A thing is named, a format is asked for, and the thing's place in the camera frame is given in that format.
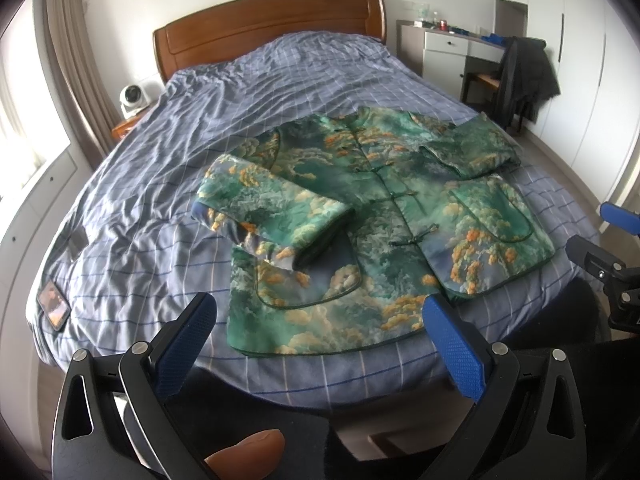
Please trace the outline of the person's left hand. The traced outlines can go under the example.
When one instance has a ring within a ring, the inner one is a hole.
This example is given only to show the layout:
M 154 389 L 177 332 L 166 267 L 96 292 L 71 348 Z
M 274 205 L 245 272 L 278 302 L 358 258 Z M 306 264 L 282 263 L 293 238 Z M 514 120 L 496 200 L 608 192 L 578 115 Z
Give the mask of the person's left hand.
M 280 430 L 262 430 L 208 456 L 205 463 L 222 480 L 262 480 L 276 470 L 284 449 Z

